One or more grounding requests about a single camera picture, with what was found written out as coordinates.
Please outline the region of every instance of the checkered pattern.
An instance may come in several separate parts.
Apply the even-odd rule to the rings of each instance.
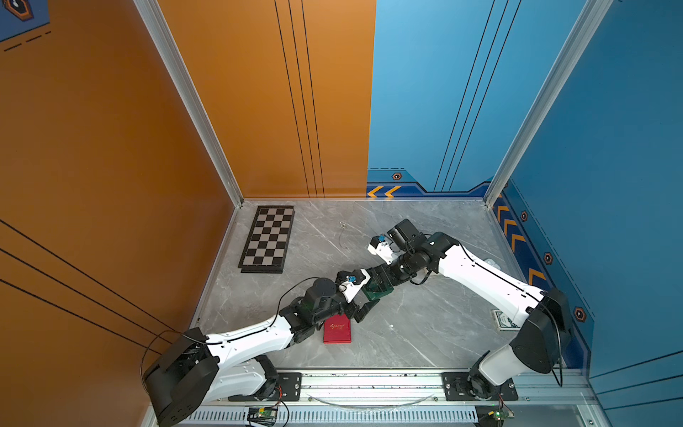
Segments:
[[[259,208],[242,266],[282,266],[293,208]]]

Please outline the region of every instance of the black line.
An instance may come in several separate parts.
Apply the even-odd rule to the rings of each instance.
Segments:
[[[313,120],[316,123],[316,143],[318,144],[318,162],[320,163],[320,182],[322,183],[322,196],[325,197],[325,179],[322,177],[322,156],[320,155],[320,136],[318,135],[318,116],[316,115],[316,98],[313,96],[313,73],[311,72],[311,54],[308,51],[308,33],[306,32],[306,15],[303,11],[301,0],[301,16],[303,17],[303,35],[306,38],[306,56],[308,56],[308,77],[311,79],[311,99],[313,100]]]
[[[36,266],[33,266],[33,265],[29,264],[28,262],[22,260],[22,259],[19,258],[18,256],[12,255],[11,253],[7,252],[6,250],[2,249],[1,247],[0,247],[0,252],[4,253],[5,255],[11,256],[12,258],[14,258],[15,260],[17,260],[17,261],[19,261],[20,263],[24,264],[25,266],[28,266],[29,268],[32,268],[33,270],[39,272],[39,273],[42,274],[43,276],[48,277],[48,278],[50,278],[50,279],[56,281],[57,283],[59,283],[60,285],[66,287],[67,289],[70,289],[70,290],[74,291],[75,293],[77,293],[78,295],[81,295],[82,297],[84,297],[84,298],[86,298],[86,299],[88,299],[88,300],[94,302],[95,304],[99,305],[100,307],[109,310],[110,312],[114,313],[116,316],[119,316],[120,318],[126,319],[128,322],[133,323],[135,326],[141,327],[142,329],[146,330],[147,332],[151,333],[152,335],[156,335],[155,332],[152,332],[151,330],[145,328],[144,326],[140,325],[139,323],[136,323],[136,322],[132,321],[131,319],[125,317],[123,314],[119,314],[118,312],[116,312],[115,310],[112,310],[111,308],[107,307],[106,305],[104,305],[104,304],[102,304],[102,303],[99,303],[99,302],[95,301],[93,298],[90,298],[90,297],[87,296],[86,294],[84,294],[84,293],[82,293],[82,292],[80,292],[80,291],[78,291],[78,290],[72,288],[71,286],[65,284],[64,282],[62,282],[62,281],[60,281],[60,280],[54,278],[53,276],[50,276],[48,273],[45,273],[45,272],[44,272],[43,270],[41,270],[40,268],[38,268],[38,267],[36,267]],[[164,341],[166,341],[166,342],[169,343],[169,344],[173,344],[173,343],[171,343],[169,340],[166,340],[165,338],[161,338],[161,339],[164,340]]]
[[[301,67],[298,62],[298,49],[296,48],[296,35],[294,35],[294,17],[292,16],[292,3],[287,0],[290,7],[290,21],[292,22],[292,38],[294,39],[294,55],[296,56],[296,70],[299,73],[299,89],[301,89],[301,104],[303,105],[303,119],[306,123],[306,138],[308,138],[308,154],[311,157],[311,170],[313,172],[313,187],[316,189],[316,197],[318,196],[318,183],[316,182],[316,168],[313,167],[313,149],[311,148],[311,133],[308,131],[308,115],[306,114],[306,100],[303,98],[303,83],[301,83]]]
[[[640,384],[627,385],[627,386],[625,386],[625,387],[620,387],[620,388],[618,388],[618,389],[612,389],[612,390],[607,390],[607,391],[601,391],[600,393],[596,393],[596,394],[611,393],[612,391],[625,390],[625,389],[630,389],[630,388],[632,388],[632,387],[639,387],[639,386],[641,386],[641,385],[647,385],[647,384],[652,384],[652,383],[659,383],[660,381],[673,380],[674,378],[680,378],[681,376],[683,376],[683,374],[674,375],[674,376],[669,376],[669,377],[667,377],[667,378],[661,378],[661,379],[658,379],[658,380],[647,381],[647,382],[645,382],[645,383],[640,383]]]
[[[451,139],[453,139],[453,132],[456,129],[456,123],[458,123],[458,117],[460,117],[460,109],[462,108],[462,103],[465,101],[465,94],[467,93],[467,87],[469,86],[469,81],[472,78],[472,72],[474,71],[474,65],[477,63],[477,57],[479,56],[479,50],[482,48],[482,42],[484,41],[484,34],[486,34],[486,28],[488,27],[488,21],[491,19],[491,12],[493,12],[493,5],[496,4],[496,0],[491,3],[491,8],[488,11],[488,18],[486,18],[486,24],[484,25],[484,30],[482,31],[482,38],[479,39],[479,46],[477,47],[477,53],[474,55],[474,61],[472,61],[472,68],[470,69],[470,75],[467,77],[467,84],[465,85],[465,91],[462,93],[462,99],[460,100],[460,106],[458,107],[458,114],[456,114],[456,120],[453,122],[453,128],[451,129],[451,136],[448,138],[448,144],[446,144],[446,151],[443,152],[443,159],[441,160],[441,167],[438,169],[438,175],[436,176],[436,182],[434,183],[434,191],[436,191],[436,186],[438,185],[438,179],[441,176],[441,170],[443,169],[443,163],[446,161],[446,155],[448,154],[448,147],[451,146]]]
[[[510,30],[512,30],[512,25],[514,24],[514,19],[517,17],[517,11],[519,11],[519,6],[521,4],[522,4],[522,0],[519,0],[519,3],[517,3],[517,9],[514,11],[514,15],[512,17],[512,22],[510,23],[510,28],[507,29],[507,34],[505,35],[505,40],[503,41],[503,46],[501,47],[501,51],[498,53],[498,59],[496,59],[496,65],[493,67],[493,71],[491,72],[491,78],[488,80],[488,84],[486,85],[486,90],[484,91],[484,96],[482,97],[482,103],[479,104],[479,109],[477,110],[477,115],[474,117],[474,123],[472,123],[472,127],[470,128],[470,133],[467,136],[467,141],[465,141],[465,147],[463,147],[462,153],[460,154],[460,160],[458,161],[458,166],[456,167],[456,171],[453,173],[453,178],[451,179],[451,184],[448,186],[449,191],[453,187],[453,181],[456,180],[456,175],[458,174],[458,169],[460,169],[460,164],[462,163],[462,157],[465,155],[465,150],[467,150],[467,144],[469,143],[469,139],[472,137],[472,131],[474,130],[474,126],[477,124],[477,119],[479,118],[479,112],[481,112],[482,105],[484,105],[484,100],[486,99],[486,94],[488,93],[488,88],[491,86],[491,81],[493,80],[494,74],[496,74],[496,68],[498,68],[498,62],[501,60],[501,55],[503,54],[503,49],[505,49],[505,43],[507,43],[507,37],[510,35]]]
[[[491,181],[483,181],[483,182],[481,182],[480,184],[475,185],[474,187],[472,187],[472,188],[469,189],[468,191],[427,191],[427,190],[425,190],[425,187],[423,187],[422,184],[420,184],[420,183],[417,182],[417,181],[392,181],[392,182],[389,182],[389,181],[368,181],[367,183],[368,183],[368,184],[376,184],[375,187],[377,187],[377,185],[385,185],[385,186],[389,187],[390,184],[394,184],[395,182],[400,182],[400,183],[402,183],[402,184],[417,184],[417,186],[420,187],[420,189],[421,189],[425,194],[471,193],[472,191],[478,189],[478,188],[481,187],[482,185],[484,185],[484,184],[490,184],[490,183],[491,183]]]
[[[58,308],[58,309],[60,309],[60,310],[63,310],[63,311],[65,311],[65,312],[69,313],[69,314],[72,314],[73,316],[76,316],[76,317],[79,318],[79,319],[83,319],[83,320],[85,320],[86,322],[88,322],[88,323],[90,323],[90,324],[93,324],[93,325],[95,325],[95,326],[97,326],[97,327],[100,327],[100,328],[104,329],[105,331],[109,331],[109,332],[113,333],[114,335],[123,338],[124,340],[130,341],[130,342],[132,342],[133,344],[137,344],[137,345],[139,345],[139,346],[142,347],[142,348],[147,348],[147,346],[144,345],[144,344],[140,344],[140,343],[137,342],[137,341],[133,341],[132,339],[130,339],[130,338],[128,338],[128,337],[124,337],[124,336],[121,335],[120,333],[114,332],[114,331],[112,331],[111,329],[106,328],[106,327],[100,325],[99,323],[95,323],[95,322],[93,322],[92,320],[88,320],[88,319],[86,319],[86,318],[83,317],[83,316],[80,316],[80,315],[78,315],[78,314],[76,314],[76,313],[74,313],[74,312],[71,312],[70,310],[67,310],[67,309],[64,308],[64,307],[60,307],[60,306],[58,306],[58,305],[55,304],[55,303],[51,303],[50,301],[47,301],[46,299],[40,298],[38,295],[32,294],[32,293],[30,293],[30,292],[27,291],[27,290],[23,290],[22,288],[19,288],[17,285],[13,285],[13,284],[11,284],[10,282],[8,282],[8,281],[6,281],[6,280],[3,280],[3,279],[0,279],[0,281],[1,281],[2,283],[4,283],[5,285],[11,286],[11,287],[13,287],[13,288],[16,289],[16,290],[20,290],[21,292],[24,292],[25,294],[32,296],[32,297],[35,298],[35,299],[39,299],[39,300],[41,300],[41,301],[44,302],[44,303],[48,303],[49,305],[52,305],[53,307],[56,307],[56,308]],[[159,353],[159,352],[156,351],[156,350],[150,349],[150,351],[155,352],[157,355],[161,355],[161,353]]]
[[[19,235],[22,236],[23,238],[26,238],[26,239],[29,240],[31,243],[35,244],[36,246],[38,246],[39,248],[41,248],[41,249],[44,250],[45,252],[49,253],[49,254],[52,255],[53,257],[55,257],[55,258],[57,258],[58,260],[62,261],[64,264],[66,264],[66,265],[68,265],[69,267],[73,268],[74,270],[78,271],[80,274],[86,276],[88,279],[90,279],[90,280],[94,281],[95,283],[97,283],[98,285],[102,286],[104,289],[108,290],[108,291],[111,292],[112,294],[114,294],[114,295],[116,295],[117,297],[121,298],[122,300],[124,300],[124,301],[127,302],[128,304],[131,304],[133,307],[137,308],[138,310],[140,310],[140,311],[143,312],[144,314],[147,314],[149,317],[155,319],[157,322],[159,322],[159,323],[161,323],[162,325],[166,326],[167,328],[173,329],[173,330],[175,331],[174,328],[170,327],[169,325],[166,325],[166,324],[165,324],[164,322],[162,322],[161,320],[159,320],[159,319],[157,319],[156,317],[154,317],[153,315],[147,313],[145,310],[141,309],[140,307],[138,307],[138,306],[135,305],[134,303],[130,302],[128,299],[124,298],[122,295],[118,294],[118,293],[117,293],[116,291],[114,291],[113,289],[108,288],[107,286],[105,286],[101,281],[95,279],[95,278],[92,277],[91,275],[87,274],[85,271],[83,271],[83,270],[81,270],[80,268],[76,267],[75,265],[71,264],[69,261],[65,260],[64,258],[62,258],[61,256],[57,255],[56,253],[52,252],[50,249],[47,249],[45,246],[43,246],[43,245],[41,245],[40,243],[36,242],[34,239],[28,237],[26,234],[23,234],[22,232],[20,232],[20,231],[17,230],[16,228],[12,227],[10,224],[6,223],[6,222],[3,221],[2,219],[0,219],[0,223],[2,223],[2,224],[4,224],[4,225],[6,225],[7,227],[11,228],[13,231],[15,231],[17,234],[19,234]]]
[[[486,61],[484,61],[484,67],[482,68],[482,73],[479,76],[479,81],[477,82],[477,87],[474,89],[474,96],[472,96],[472,102],[470,103],[469,110],[467,110],[467,115],[465,116],[465,121],[462,123],[462,130],[460,131],[460,136],[458,137],[458,143],[456,144],[456,149],[453,151],[453,157],[451,158],[451,163],[448,164],[448,170],[446,171],[446,178],[443,179],[443,185],[441,186],[441,191],[446,188],[446,180],[448,179],[448,174],[451,172],[451,166],[453,166],[453,160],[456,158],[458,153],[458,146],[460,145],[460,140],[462,134],[465,131],[465,126],[467,125],[467,119],[469,119],[469,114],[472,112],[472,106],[474,105],[474,100],[477,98],[477,92],[479,91],[479,85],[482,84],[482,79],[484,78],[484,72],[486,71],[486,65],[488,64],[488,59],[491,56],[491,51],[493,50],[493,45],[496,44],[496,38],[498,37],[498,30],[501,28],[501,23],[503,23],[503,17],[505,16],[505,11],[507,10],[507,4],[510,0],[505,2],[505,7],[503,8],[503,13],[501,14],[501,19],[498,21],[498,27],[493,35],[493,41],[491,42],[491,47],[488,49],[488,54],[486,55]]]
[[[311,197],[311,191],[308,189],[308,176],[306,174],[306,162],[303,160],[303,147],[301,146],[301,135],[298,132],[298,121],[296,120],[296,108],[294,108],[294,93],[292,93],[292,81],[290,80],[290,70],[287,67],[287,54],[285,53],[285,40],[282,38],[282,26],[280,25],[280,14],[277,12],[277,0],[273,0],[275,5],[275,16],[277,17],[277,27],[280,29],[280,41],[282,42],[282,55],[285,58],[285,71],[287,71],[287,82],[290,85],[290,96],[292,97],[292,110],[294,111],[294,125],[296,126],[296,137],[299,140],[299,151],[301,151],[301,166],[303,167],[303,177],[306,180],[306,192],[308,197]]]
[[[612,373],[617,372],[617,371],[620,371],[620,370],[624,370],[624,369],[628,369],[628,368],[633,368],[634,366],[643,365],[643,364],[645,364],[645,363],[649,363],[649,362],[656,361],[656,360],[659,360],[659,359],[664,359],[665,357],[676,356],[676,355],[679,355],[680,353],[683,353],[683,350],[675,351],[675,352],[673,352],[673,353],[669,353],[668,355],[663,355],[663,356],[660,356],[660,357],[655,357],[654,359],[642,361],[642,362],[639,362],[639,363],[634,363],[634,364],[632,364],[632,365],[624,366],[623,368],[619,368],[619,369],[611,370],[611,371],[608,371],[608,372],[604,372],[604,373],[599,374],[599,375],[591,376],[590,379],[598,378],[599,376],[603,376],[603,375],[607,375],[607,374],[612,374]]]
[[[677,397],[677,398],[670,398],[670,399],[662,399],[662,400],[653,400],[651,402],[643,402],[643,403],[634,403],[634,404],[625,404],[622,407],[613,407],[613,408],[605,408],[603,411],[609,411],[610,409],[621,409],[621,408],[630,408],[630,407],[639,407],[644,404],[651,404],[651,403],[661,403],[661,402],[671,402],[672,400],[681,400],[683,399],[683,396]]]
[[[44,23],[43,25],[38,25],[37,27],[28,29],[28,30],[26,30],[26,31],[22,31],[22,32],[17,33],[17,34],[14,34],[13,36],[10,36],[10,37],[7,37],[7,38],[4,38],[4,39],[0,40],[0,43],[4,42],[5,40],[9,40],[10,38],[14,38],[14,37],[16,37],[16,36],[21,36],[22,34],[26,34],[26,33],[28,33],[29,31],[33,31],[34,29],[44,27],[45,25],[48,25],[48,24],[49,24],[49,23]]]
[[[15,45],[14,45],[14,46],[12,46],[12,47],[8,47],[8,48],[6,48],[6,49],[5,49],[5,52],[7,52],[7,51],[11,51],[11,50],[12,50],[12,49],[14,49],[15,47],[19,47],[19,46],[21,46],[21,43],[19,43],[19,44],[15,44]]]

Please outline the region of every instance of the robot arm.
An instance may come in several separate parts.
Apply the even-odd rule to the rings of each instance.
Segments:
[[[489,399],[513,376],[551,371],[572,338],[564,294],[522,283],[456,239],[441,232],[427,237],[407,219],[388,235],[403,253],[394,252],[384,236],[373,237],[368,250],[385,261],[379,266],[340,271],[336,281],[317,279],[303,297],[259,324],[207,336],[194,328],[181,336],[143,376],[159,426],[173,426],[201,403],[218,398],[271,397],[278,376],[264,353],[302,342],[338,314],[361,322],[382,297],[424,268],[470,288],[522,325],[509,344],[482,355],[472,367],[472,395]]]

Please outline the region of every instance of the green object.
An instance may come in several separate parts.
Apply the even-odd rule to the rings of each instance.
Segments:
[[[365,294],[365,296],[367,297],[368,301],[374,301],[376,299],[380,299],[386,295],[391,294],[393,292],[393,288],[390,288],[388,290],[373,291],[373,290],[365,289],[365,286],[364,286],[362,288],[362,291],[363,291],[363,294]]]

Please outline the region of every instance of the wall panel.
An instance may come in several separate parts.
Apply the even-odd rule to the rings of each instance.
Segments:
[[[133,2],[51,1],[48,24],[0,42],[0,81],[0,279],[144,346],[154,336],[10,253],[167,328],[9,224],[187,328],[233,206]],[[139,423],[143,347],[5,283],[0,317],[13,349],[0,356],[3,425]]]

